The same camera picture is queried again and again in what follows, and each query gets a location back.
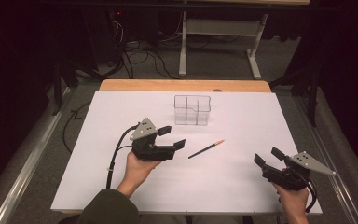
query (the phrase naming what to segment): desk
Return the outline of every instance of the desk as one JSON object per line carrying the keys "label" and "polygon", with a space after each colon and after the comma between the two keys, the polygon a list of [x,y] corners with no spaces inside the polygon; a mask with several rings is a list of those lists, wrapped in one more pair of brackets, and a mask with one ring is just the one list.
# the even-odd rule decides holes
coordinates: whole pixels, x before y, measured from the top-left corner
{"label": "desk", "polygon": [[[254,3],[264,5],[308,5],[310,0],[192,0],[188,2],[222,2],[222,3]],[[237,35],[250,36],[254,38],[251,49],[246,50],[246,55],[251,65],[254,79],[261,79],[255,54],[266,26],[269,14],[265,13],[261,16],[260,21],[219,21],[219,20],[197,20],[187,19],[187,12],[183,12],[183,29],[182,29],[182,47],[179,60],[179,76],[186,76],[187,65],[187,34],[198,35]]]}
{"label": "desk", "polygon": [[[81,212],[104,188],[119,137],[149,117],[158,128],[172,126],[171,133],[156,139],[157,145],[171,145],[184,138],[186,145],[132,195],[141,213],[280,213],[276,191],[261,177],[253,157],[257,152],[270,165],[282,169],[284,164],[274,159],[271,148],[288,155],[297,151],[278,100],[266,85],[264,81],[104,81],[93,98],[51,209]],[[228,92],[230,86],[234,91]],[[216,88],[223,92],[211,92]],[[211,96],[208,126],[174,125],[173,97],[186,93]],[[204,155],[187,158],[222,138],[225,143]],[[130,144],[130,137],[125,137],[122,146]],[[124,174],[128,151],[124,148],[117,154],[112,189]],[[318,203],[311,212],[322,212]]]}

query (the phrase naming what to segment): white tabletop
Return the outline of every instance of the white tabletop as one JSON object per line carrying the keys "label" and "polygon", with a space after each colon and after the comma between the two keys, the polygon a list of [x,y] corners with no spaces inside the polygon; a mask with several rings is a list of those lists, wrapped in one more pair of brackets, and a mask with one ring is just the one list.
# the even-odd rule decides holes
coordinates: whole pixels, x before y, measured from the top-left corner
{"label": "white tabletop", "polygon": [[[175,95],[211,96],[208,126],[175,125]],[[56,211],[82,211],[106,185],[107,168],[120,136],[148,117],[172,132],[158,136],[156,145],[182,139],[183,149],[164,161],[132,195],[141,213],[275,214],[282,211],[278,195],[255,153],[278,169],[284,163],[270,151],[297,154],[296,146],[274,93],[97,91],[74,152],[51,206]],[[122,146],[131,145],[130,133]],[[188,159],[191,154],[225,139],[221,145]],[[117,154],[112,189],[121,181],[129,148]],[[311,212],[322,213],[316,203]]]}

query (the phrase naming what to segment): clear plastic container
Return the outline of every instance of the clear plastic container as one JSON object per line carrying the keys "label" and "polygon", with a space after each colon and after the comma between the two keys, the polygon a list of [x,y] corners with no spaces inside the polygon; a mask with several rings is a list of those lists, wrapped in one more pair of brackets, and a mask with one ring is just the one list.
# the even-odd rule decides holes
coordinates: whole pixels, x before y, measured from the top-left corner
{"label": "clear plastic container", "polygon": [[202,95],[176,95],[174,99],[175,124],[208,125],[211,97]]}

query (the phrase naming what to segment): black pencil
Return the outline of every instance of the black pencil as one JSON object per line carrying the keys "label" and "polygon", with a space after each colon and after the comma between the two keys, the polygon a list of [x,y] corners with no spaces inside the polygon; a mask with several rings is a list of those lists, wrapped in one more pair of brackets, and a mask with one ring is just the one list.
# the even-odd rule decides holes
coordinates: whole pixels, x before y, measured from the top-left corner
{"label": "black pencil", "polygon": [[210,149],[210,148],[212,148],[212,147],[215,147],[215,146],[219,145],[220,143],[222,143],[222,142],[224,142],[224,141],[225,141],[225,140],[220,140],[220,141],[218,141],[218,142],[215,142],[214,144],[211,144],[210,146],[206,147],[205,149],[200,150],[200,151],[194,153],[193,155],[189,156],[188,158],[190,159],[190,158],[192,158],[192,157],[195,157],[195,156],[199,155],[200,153],[202,153],[202,152],[204,152],[204,151],[206,151],[206,150],[208,150],[208,149]]}

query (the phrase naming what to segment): sleeve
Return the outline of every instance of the sleeve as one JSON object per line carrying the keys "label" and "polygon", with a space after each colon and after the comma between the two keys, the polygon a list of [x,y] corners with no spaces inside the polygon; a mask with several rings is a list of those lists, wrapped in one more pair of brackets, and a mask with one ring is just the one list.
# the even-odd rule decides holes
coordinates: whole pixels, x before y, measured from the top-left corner
{"label": "sleeve", "polygon": [[77,224],[136,224],[138,208],[124,194],[114,189],[102,189],[85,207]]}

